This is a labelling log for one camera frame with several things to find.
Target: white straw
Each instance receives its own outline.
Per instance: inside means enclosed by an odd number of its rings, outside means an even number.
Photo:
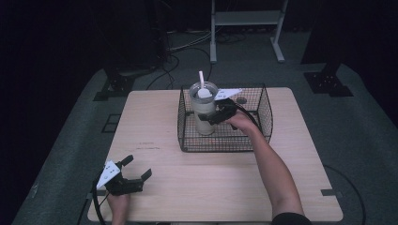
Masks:
[[[203,79],[203,72],[202,72],[202,70],[199,71],[199,78],[200,78],[200,88],[205,88],[205,80]]]

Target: sleeve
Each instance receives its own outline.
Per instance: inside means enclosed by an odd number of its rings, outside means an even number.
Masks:
[[[281,213],[277,215],[271,225],[312,225],[305,216],[296,213]]]

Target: black cable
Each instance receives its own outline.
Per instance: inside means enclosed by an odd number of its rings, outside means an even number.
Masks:
[[[103,202],[105,202],[105,200],[108,198],[108,196],[109,196],[109,192],[106,194],[105,198],[103,198],[102,202],[100,202],[99,206],[102,206]]]
[[[203,34],[208,35],[209,32],[210,32],[209,30],[202,30],[202,31],[183,31],[182,33],[191,35],[191,36],[202,37]]]
[[[233,10],[235,10],[235,9],[237,8],[237,3],[238,3],[238,1],[239,1],[239,0],[236,1]],[[231,7],[231,4],[232,4],[232,0],[229,1],[228,6],[227,6],[227,8],[226,8],[225,11],[229,11],[229,8]],[[220,28],[218,28],[218,29],[216,30],[216,34],[219,33],[219,31],[221,31],[222,28],[223,28],[223,26],[221,26]],[[170,48],[170,43],[169,43],[169,50],[170,50],[170,52],[178,52],[178,51],[180,51],[180,50],[189,48],[190,46],[196,45],[196,44],[198,44],[198,43],[200,43],[200,42],[203,42],[203,41],[208,40],[208,39],[211,38],[211,32],[210,32],[210,31],[203,31],[203,32],[206,32],[207,34],[204,35],[204,36],[202,36],[202,37],[200,37],[200,38],[198,38],[198,39],[196,39],[196,40],[194,40],[194,41],[192,41],[192,42],[190,42],[190,43],[188,43],[188,44],[186,44],[186,45],[184,45],[184,46],[181,46],[181,47],[176,47],[176,48],[171,49],[171,48]],[[189,31],[185,31],[185,32],[183,32],[183,33],[186,33],[186,34],[193,34],[193,32],[189,32]]]
[[[226,43],[226,42],[229,41],[229,39],[230,39],[230,36],[225,34],[225,33],[221,33],[221,34],[216,36],[216,42],[218,44]]]
[[[99,223],[101,225],[106,225],[105,220],[103,219],[102,214],[100,213],[99,199],[98,199],[98,196],[97,196],[97,183],[100,180],[100,175],[101,174],[102,174],[102,172],[99,172],[99,174],[97,175],[96,179],[94,179],[93,186],[91,188],[91,193],[93,195],[94,207],[96,209],[97,217],[99,218]]]
[[[176,60],[176,65],[174,67],[172,67],[170,70],[166,70],[166,72],[162,73],[161,75],[159,75],[157,78],[155,78],[147,87],[146,90],[149,90],[149,87],[155,82],[157,81],[159,78],[161,78],[162,76],[169,74],[171,71],[173,71],[174,69],[176,69],[176,67],[178,67],[179,65],[179,59],[174,56],[174,55],[170,55],[171,57],[174,57]]]
[[[170,85],[172,86],[172,89],[173,89],[173,83],[176,81],[175,78],[170,74],[170,71],[169,71],[169,70],[167,70],[166,68],[164,68],[164,65],[161,66],[161,69],[163,69],[163,71],[164,71],[165,73],[167,73],[167,75],[169,75],[169,81],[170,81],[170,83],[166,86],[166,89],[169,89],[169,86],[170,86]]]
[[[228,35],[228,34],[221,34],[220,36],[217,36],[216,41],[219,44],[223,45],[230,45],[230,44],[235,44],[240,41],[243,41],[246,39],[246,35],[244,33],[241,34],[243,37],[239,37],[238,35]]]
[[[346,182],[348,182],[348,184],[354,189],[355,193],[357,194],[358,198],[360,199],[360,207],[361,207],[361,209],[362,209],[362,223],[361,223],[361,225],[365,225],[365,223],[366,223],[366,209],[365,209],[365,204],[364,204],[364,202],[363,202],[362,197],[360,196],[360,192],[358,191],[358,189],[357,189],[357,188],[355,187],[355,185],[348,179],[348,177],[346,177],[342,172],[338,171],[337,169],[334,169],[334,168],[330,167],[329,165],[323,164],[323,166],[324,166],[325,168],[328,168],[328,169],[330,169],[330,170],[332,170],[332,171],[334,171],[334,172],[340,174],[340,175],[343,177],[343,179],[344,179]]]
[[[254,117],[249,113],[249,111],[247,111],[245,108],[243,108],[243,106],[241,106],[237,103],[235,103],[235,105],[237,106],[237,108],[239,110],[244,112],[249,117],[250,120],[252,120],[252,123],[254,123],[256,127],[258,127],[261,130],[260,126],[258,126],[258,124],[257,124],[257,121],[255,121]]]
[[[176,53],[177,53],[177,52],[186,51],[186,50],[197,50],[197,51],[201,51],[202,53],[204,53],[205,55],[207,55],[208,62],[210,62],[210,55],[209,55],[205,50],[203,50],[203,49],[194,48],[194,47],[189,47],[189,48],[183,48],[183,49],[180,49],[180,50],[176,50]],[[206,81],[207,81],[207,82],[208,82],[208,80],[210,79],[210,75],[211,75],[211,71],[212,71],[212,70],[213,70],[213,65],[210,63],[209,73],[208,73],[208,75],[207,75],[207,77],[206,77]]]
[[[84,213],[84,210],[85,210],[85,206],[87,205],[87,202],[88,202],[88,199],[85,198],[85,201],[84,201],[82,210],[80,211],[80,215],[79,215],[79,218],[78,218],[78,220],[77,220],[77,225],[79,225],[80,222],[82,221],[83,213]]]

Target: white shelf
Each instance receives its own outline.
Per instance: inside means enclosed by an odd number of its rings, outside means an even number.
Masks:
[[[278,24],[279,10],[216,12],[215,25]]]

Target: cup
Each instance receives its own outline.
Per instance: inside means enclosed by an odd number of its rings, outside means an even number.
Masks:
[[[201,84],[197,82],[190,88],[190,99],[195,117],[196,130],[202,135],[210,135],[214,132],[215,126],[210,125],[208,121],[200,120],[198,114],[211,115],[216,112],[216,102],[214,98],[217,96],[219,89],[216,84],[212,82],[205,82],[204,88],[210,91],[211,97],[198,97]]]

